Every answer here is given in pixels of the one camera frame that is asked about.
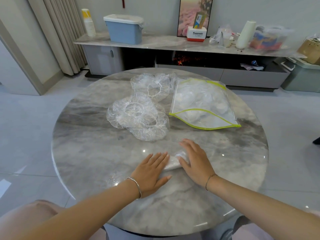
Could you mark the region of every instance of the brown box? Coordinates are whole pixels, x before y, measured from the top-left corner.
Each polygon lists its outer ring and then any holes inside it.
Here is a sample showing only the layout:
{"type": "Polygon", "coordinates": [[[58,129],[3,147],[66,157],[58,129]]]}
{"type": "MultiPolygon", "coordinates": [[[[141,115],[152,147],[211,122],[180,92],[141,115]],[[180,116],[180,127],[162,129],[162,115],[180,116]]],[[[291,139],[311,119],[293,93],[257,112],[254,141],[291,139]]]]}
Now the brown box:
{"type": "Polygon", "coordinates": [[[307,58],[302,58],[311,64],[320,65],[320,42],[314,40],[305,40],[298,49],[298,52],[307,58]]]}

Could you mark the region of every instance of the tissue box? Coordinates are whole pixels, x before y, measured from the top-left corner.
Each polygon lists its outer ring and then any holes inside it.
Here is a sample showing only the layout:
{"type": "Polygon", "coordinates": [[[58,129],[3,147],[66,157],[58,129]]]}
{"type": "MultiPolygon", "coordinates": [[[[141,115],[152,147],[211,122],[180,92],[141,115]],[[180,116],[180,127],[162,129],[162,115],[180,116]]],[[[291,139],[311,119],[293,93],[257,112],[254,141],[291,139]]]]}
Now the tissue box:
{"type": "Polygon", "coordinates": [[[188,41],[203,42],[206,39],[206,36],[207,29],[205,27],[193,28],[192,26],[189,26],[186,33],[186,39],[188,41]]]}
{"type": "Polygon", "coordinates": [[[302,58],[311,64],[320,65],[320,42],[315,40],[305,40],[298,49],[298,52],[307,58],[302,58]]]}

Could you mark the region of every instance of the blue storage box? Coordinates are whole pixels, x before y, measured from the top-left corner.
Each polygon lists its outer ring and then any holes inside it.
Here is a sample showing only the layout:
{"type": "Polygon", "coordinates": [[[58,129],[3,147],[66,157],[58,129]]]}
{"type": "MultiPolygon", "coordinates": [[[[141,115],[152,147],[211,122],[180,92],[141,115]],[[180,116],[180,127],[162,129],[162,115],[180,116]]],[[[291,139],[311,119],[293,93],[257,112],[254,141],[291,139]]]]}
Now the blue storage box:
{"type": "Polygon", "coordinates": [[[110,39],[125,44],[140,44],[142,41],[142,17],[111,14],[103,17],[108,26],[110,39]]]}

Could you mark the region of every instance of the wall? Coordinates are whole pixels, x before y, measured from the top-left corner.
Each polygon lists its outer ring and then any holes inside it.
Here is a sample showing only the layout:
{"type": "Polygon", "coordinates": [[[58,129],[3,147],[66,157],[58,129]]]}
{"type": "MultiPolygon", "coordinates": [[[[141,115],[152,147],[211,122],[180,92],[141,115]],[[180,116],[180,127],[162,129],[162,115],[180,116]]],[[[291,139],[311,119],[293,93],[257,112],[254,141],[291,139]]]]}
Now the wall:
{"type": "MultiPolygon", "coordinates": [[[[180,0],[76,0],[81,8],[89,8],[97,31],[106,30],[103,16],[125,13],[140,15],[146,21],[146,30],[158,34],[176,35],[180,0]]],[[[247,20],[258,24],[282,25],[296,31],[287,44],[298,48],[304,38],[320,32],[320,0],[213,0],[208,35],[218,27],[230,24],[241,32],[247,20]]]]}
{"type": "Polygon", "coordinates": [[[60,71],[28,0],[1,0],[0,20],[42,84],[60,71]]]}
{"type": "Polygon", "coordinates": [[[0,40],[0,82],[10,93],[39,95],[0,40]]]}

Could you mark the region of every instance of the curtain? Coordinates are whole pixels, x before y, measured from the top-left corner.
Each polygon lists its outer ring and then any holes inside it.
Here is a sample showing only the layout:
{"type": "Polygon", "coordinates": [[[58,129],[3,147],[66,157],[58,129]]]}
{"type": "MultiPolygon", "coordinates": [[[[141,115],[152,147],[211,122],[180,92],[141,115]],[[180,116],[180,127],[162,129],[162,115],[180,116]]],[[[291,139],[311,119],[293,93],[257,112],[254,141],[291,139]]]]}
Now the curtain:
{"type": "Polygon", "coordinates": [[[63,73],[73,75],[86,65],[81,45],[84,34],[74,0],[28,0],[63,73]]]}

